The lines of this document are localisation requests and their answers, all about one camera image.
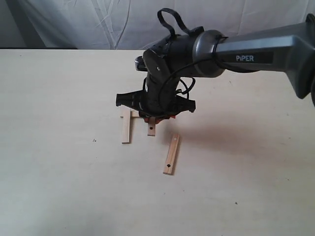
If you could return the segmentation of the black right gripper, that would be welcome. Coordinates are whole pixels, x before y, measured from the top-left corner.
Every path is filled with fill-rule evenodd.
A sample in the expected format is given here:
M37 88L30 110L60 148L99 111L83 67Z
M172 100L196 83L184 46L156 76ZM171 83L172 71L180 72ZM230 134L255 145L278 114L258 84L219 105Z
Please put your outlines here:
M142 89L116 94L116 106L138 111L146 123L150 123L150 117L161 122L176 118L181 112L193 113L196 105L189 99L189 92L195 79L192 79L190 87L184 86L185 91L177 89L182 82L181 76L171 73L164 57L151 49L145 50L142 57L148 70Z

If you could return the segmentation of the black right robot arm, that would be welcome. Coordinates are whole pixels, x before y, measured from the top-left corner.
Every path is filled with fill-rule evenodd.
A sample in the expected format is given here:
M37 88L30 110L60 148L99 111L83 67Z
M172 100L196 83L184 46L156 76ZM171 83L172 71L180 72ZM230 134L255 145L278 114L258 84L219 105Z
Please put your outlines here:
M194 112L189 98L192 85L178 88L183 78L216 78L224 71L254 73L278 71L287 75L295 94L315 94L315 16L303 23L238 35L224 36L203 27L188 29L170 8L157 12L169 35L135 59L146 72L141 90L116 95L116 105L138 111L144 121L156 122L179 113Z

